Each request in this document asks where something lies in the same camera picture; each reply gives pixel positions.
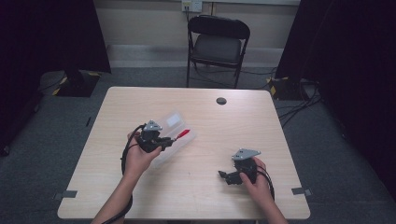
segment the black tape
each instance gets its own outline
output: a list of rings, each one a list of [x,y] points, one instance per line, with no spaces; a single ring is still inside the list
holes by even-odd
[[[76,198],[76,195],[76,190],[65,190],[63,193],[54,194],[52,199],[61,201],[62,198]]]
[[[311,196],[312,195],[312,190],[311,189],[303,189],[303,188],[296,188],[296,189],[291,189],[294,195],[296,194],[304,194],[305,196]]]

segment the wall outlet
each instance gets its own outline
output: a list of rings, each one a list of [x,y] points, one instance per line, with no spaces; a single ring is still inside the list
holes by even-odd
[[[192,1],[192,11],[202,12],[202,1]]]
[[[181,1],[181,11],[192,11],[192,1]]]

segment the red component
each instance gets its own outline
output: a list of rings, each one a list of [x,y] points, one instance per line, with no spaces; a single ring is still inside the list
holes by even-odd
[[[184,130],[183,132],[181,132],[178,136],[177,136],[177,138],[176,139],[179,139],[179,138],[181,138],[182,136],[184,136],[184,135],[186,135],[187,133],[189,133],[190,132],[190,129],[186,129],[186,130]]]

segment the table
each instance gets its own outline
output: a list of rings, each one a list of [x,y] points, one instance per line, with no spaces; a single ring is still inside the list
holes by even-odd
[[[223,97],[227,104],[217,104]],[[243,185],[228,186],[218,171],[234,172],[231,156],[240,148],[262,152],[276,204],[286,218],[310,211],[272,98],[267,91],[112,87],[100,108],[58,216],[91,219],[121,179],[120,157],[127,133],[150,119],[177,110],[196,137],[162,166],[150,167],[134,189],[126,218],[258,219],[259,207]]]

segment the black folding chair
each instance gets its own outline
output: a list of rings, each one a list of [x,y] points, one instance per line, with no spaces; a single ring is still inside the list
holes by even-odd
[[[236,89],[250,29],[239,20],[200,15],[190,19],[188,24],[189,58],[187,64],[187,87],[190,81],[190,64],[210,64],[235,69]],[[193,43],[192,34],[198,34]]]

